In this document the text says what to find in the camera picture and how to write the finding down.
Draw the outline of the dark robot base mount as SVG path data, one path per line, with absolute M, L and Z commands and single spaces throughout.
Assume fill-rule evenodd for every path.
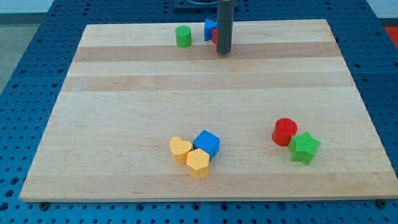
M 173 0 L 174 12 L 218 12 L 218 0 Z

